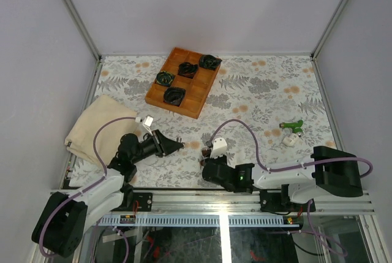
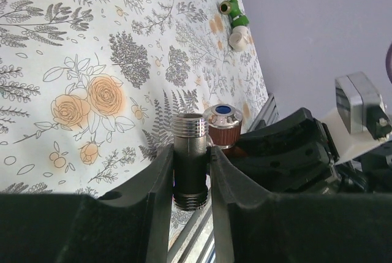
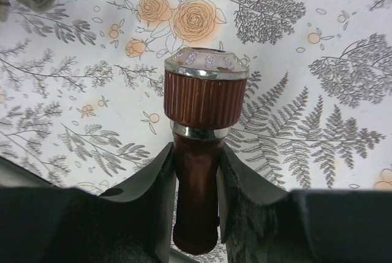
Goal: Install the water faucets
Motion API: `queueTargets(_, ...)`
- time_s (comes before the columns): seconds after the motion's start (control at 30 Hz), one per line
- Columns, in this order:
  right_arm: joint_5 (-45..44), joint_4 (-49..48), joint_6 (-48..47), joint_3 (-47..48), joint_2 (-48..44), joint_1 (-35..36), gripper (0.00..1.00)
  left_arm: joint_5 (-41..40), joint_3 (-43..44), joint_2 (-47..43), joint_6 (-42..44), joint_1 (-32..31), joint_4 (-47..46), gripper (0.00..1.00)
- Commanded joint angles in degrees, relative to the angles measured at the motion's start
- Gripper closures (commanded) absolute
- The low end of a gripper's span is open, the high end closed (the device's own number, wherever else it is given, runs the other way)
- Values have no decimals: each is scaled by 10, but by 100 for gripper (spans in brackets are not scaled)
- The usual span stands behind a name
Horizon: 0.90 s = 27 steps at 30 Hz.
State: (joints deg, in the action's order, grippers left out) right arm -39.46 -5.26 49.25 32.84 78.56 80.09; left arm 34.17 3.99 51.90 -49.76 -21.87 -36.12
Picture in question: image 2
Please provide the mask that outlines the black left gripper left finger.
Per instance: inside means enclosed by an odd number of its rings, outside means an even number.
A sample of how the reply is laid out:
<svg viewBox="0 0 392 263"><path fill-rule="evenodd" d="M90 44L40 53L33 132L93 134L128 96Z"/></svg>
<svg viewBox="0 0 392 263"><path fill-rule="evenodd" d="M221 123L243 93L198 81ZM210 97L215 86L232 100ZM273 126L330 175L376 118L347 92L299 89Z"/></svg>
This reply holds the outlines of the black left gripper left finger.
<svg viewBox="0 0 392 263"><path fill-rule="evenodd" d="M165 262L173 147L95 199L82 194L2 194L2 262Z"/></svg>

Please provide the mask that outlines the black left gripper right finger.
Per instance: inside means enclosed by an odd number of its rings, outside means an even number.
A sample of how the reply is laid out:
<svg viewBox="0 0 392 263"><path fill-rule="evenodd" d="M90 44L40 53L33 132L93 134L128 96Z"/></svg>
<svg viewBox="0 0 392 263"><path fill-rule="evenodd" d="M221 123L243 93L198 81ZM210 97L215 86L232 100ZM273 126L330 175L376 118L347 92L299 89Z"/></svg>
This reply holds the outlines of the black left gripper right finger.
<svg viewBox="0 0 392 263"><path fill-rule="evenodd" d="M389 194L279 194L211 151L217 262L390 262Z"/></svg>

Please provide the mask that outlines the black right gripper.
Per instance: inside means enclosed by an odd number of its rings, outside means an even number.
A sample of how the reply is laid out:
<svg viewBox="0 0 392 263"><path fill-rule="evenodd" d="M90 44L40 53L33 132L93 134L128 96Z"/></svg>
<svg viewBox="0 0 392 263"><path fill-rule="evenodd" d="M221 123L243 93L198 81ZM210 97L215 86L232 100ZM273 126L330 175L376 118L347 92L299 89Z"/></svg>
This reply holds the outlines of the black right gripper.
<svg viewBox="0 0 392 263"><path fill-rule="evenodd" d="M328 178L339 154L327 125L302 107L241 135L228 150L228 159L267 190L294 193Z"/></svg>

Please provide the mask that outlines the brown water faucet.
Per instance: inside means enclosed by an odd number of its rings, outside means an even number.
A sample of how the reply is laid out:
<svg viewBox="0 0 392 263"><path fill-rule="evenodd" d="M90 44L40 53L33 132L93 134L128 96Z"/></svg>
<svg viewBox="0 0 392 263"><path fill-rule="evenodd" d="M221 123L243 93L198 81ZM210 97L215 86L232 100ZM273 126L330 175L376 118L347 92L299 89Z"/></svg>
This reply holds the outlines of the brown water faucet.
<svg viewBox="0 0 392 263"><path fill-rule="evenodd" d="M229 104L217 104L203 113L208 123L208 147L218 147L228 158L246 157L247 153L236 145L239 141L243 114Z"/></svg>

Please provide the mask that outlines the chrome threaded pipe nipple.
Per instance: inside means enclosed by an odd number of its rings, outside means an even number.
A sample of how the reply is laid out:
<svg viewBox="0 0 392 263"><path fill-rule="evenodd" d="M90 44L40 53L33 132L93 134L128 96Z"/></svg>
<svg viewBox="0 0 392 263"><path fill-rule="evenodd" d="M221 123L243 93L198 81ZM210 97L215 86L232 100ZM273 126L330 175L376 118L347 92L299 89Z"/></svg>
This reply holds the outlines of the chrome threaded pipe nipple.
<svg viewBox="0 0 392 263"><path fill-rule="evenodd" d="M198 113L182 113L172 118L175 205L192 212L206 204L208 123Z"/></svg>

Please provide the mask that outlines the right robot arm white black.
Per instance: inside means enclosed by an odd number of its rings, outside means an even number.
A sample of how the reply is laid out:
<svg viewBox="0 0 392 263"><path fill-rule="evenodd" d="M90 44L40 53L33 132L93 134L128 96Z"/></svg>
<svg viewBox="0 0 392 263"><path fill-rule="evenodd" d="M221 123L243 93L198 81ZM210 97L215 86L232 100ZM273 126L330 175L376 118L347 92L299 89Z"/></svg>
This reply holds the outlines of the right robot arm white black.
<svg viewBox="0 0 392 263"><path fill-rule="evenodd" d="M300 108L241 135L225 155L271 192L391 192L391 142L344 161L337 141L327 124Z"/></svg>

